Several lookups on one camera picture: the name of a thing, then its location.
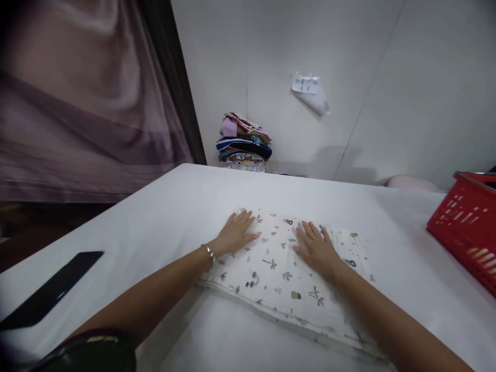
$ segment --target hand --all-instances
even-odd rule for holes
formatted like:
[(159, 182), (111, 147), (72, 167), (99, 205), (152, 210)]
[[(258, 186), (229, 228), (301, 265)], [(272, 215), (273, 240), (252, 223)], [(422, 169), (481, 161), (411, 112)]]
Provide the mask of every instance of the hand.
[(336, 253), (326, 228), (321, 226), (322, 237), (312, 222), (302, 221), (302, 225), (303, 229), (297, 228), (297, 231), (305, 244), (294, 246), (293, 249), (308, 266), (325, 278), (334, 280), (339, 270), (346, 265)]
[(208, 243), (215, 257), (236, 252), (258, 238), (258, 234), (246, 235), (246, 230), (255, 220), (254, 217), (250, 218), (251, 215), (252, 212), (247, 213), (246, 210), (237, 216), (235, 213), (231, 214), (219, 236)]

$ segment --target stack of folded clothes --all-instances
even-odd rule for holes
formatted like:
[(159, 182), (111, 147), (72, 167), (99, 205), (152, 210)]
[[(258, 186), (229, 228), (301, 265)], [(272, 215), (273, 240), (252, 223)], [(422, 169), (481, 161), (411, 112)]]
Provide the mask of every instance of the stack of folded clothes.
[(225, 114), (221, 134), (217, 141), (219, 161), (227, 162), (230, 168), (265, 172), (266, 161), (272, 155), (269, 147), (272, 137), (243, 116), (234, 112)]

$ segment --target white wall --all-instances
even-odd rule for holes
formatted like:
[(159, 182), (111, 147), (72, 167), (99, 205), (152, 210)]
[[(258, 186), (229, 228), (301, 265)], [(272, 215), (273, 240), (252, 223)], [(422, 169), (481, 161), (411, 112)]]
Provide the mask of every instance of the white wall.
[(336, 180), (407, 173), (449, 188), (454, 171), (496, 165), (495, 9), (406, 1)]
[[(208, 164), (219, 165), (223, 113), (237, 111), (275, 138), (271, 171), (360, 183), (404, 173), (448, 187), (454, 170), (487, 170), (496, 22), (485, 4), (173, 0)], [(331, 115), (292, 95), (295, 71), (321, 75)]]

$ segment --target purple curtain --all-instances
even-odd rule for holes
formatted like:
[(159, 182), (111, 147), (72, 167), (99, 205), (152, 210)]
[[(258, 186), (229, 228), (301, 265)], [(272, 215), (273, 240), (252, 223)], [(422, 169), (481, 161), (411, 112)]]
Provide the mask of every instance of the purple curtain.
[(33, 1), (0, 79), (0, 200), (115, 203), (192, 162), (134, 1)]

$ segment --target black phone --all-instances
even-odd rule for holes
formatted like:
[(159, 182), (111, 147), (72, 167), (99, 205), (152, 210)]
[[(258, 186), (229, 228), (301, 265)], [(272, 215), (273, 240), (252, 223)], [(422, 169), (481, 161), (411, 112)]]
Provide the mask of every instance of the black phone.
[(31, 327), (39, 323), (102, 255), (102, 251), (76, 254), (67, 265), (0, 322), (0, 331)]

